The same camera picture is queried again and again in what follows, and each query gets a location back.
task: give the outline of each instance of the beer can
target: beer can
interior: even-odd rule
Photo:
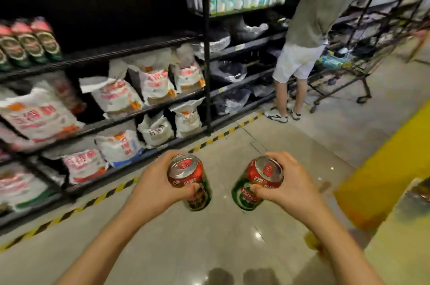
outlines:
[[[250,189],[251,185],[279,188],[284,180],[281,166],[268,156],[252,160],[233,188],[233,201],[243,210],[254,210],[263,201]]]
[[[179,154],[172,159],[167,173],[169,182],[174,187],[183,187],[196,182],[200,188],[194,196],[185,201],[186,207],[192,212],[198,212],[207,207],[212,199],[212,190],[209,186],[203,164],[196,156]]]

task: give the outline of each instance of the left hand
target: left hand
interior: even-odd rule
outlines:
[[[143,171],[139,182],[127,200],[141,225],[166,211],[175,202],[191,198],[199,189],[198,183],[182,188],[174,188],[167,179],[167,171],[172,159],[179,151],[167,151],[149,164]]]

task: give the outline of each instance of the yellow pillar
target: yellow pillar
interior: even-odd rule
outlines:
[[[377,228],[415,178],[430,177],[430,102],[335,191],[362,230]]]

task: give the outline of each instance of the shoe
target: shoe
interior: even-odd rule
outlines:
[[[291,117],[293,118],[293,120],[296,120],[296,121],[300,120],[301,114],[294,113],[293,108],[294,108],[294,103],[287,104],[287,112],[291,114]]]
[[[288,122],[288,115],[286,115],[285,117],[282,117],[278,109],[276,108],[266,111],[264,115],[271,120],[279,121],[282,123]]]

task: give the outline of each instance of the striped floor tape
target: striped floor tape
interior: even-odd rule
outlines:
[[[210,145],[211,143],[213,143],[214,141],[217,141],[225,136],[228,136],[229,134],[231,134],[232,132],[235,132],[236,130],[238,130],[240,127],[244,127],[247,124],[250,124],[251,122],[254,122],[256,119],[258,119],[259,117],[261,117],[262,114],[258,113],[255,117],[240,123],[239,125],[236,125],[234,128],[230,129],[229,131],[226,131],[218,136],[216,136],[215,138],[206,141],[205,143],[194,147],[193,149],[191,149],[190,151],[188,151],[189,153],[195,153],[196,151],[199,151],[200,149],[206,147],[207,145]],[[84,206],[75,208],[65,214],[63,214],[61,217],[58,217],[56,219],[53,219],[43,225],[40,225],[38,228],[35,228],[34,230],[31,230],[30,232],[24,233],[20,236],[18,236],[17,238],[15,238],[14,240],[4,244],[3,246],[0,246],[0,252],[3,252],[5,250],[8,250],[9,248],[13,247],[15,244],[21,242],[24,239],[29,239],[39,233],[42,233],[44,230],[58,224],[61,223],[62,221],[65,221],[66,219],[68,219],[70,216],[72,216],[73,214],[76,214],[78,212],[82,212],[83,210],[87,209],[88,207],[97,205],[100,201],[105,200],[106,198],[109,198],[111,195],[116,194],[130,186],[132,186],[133,184],[135,184],[137,181],[139,180],[139,177],[133,178],[131,180],[129,180],[128,182],[124,183],[124,184],[120,184],[118,185],[116,188],[106,192],[103,195],[98,196],[97,198],[91,199],[89,202],[87,202]]]

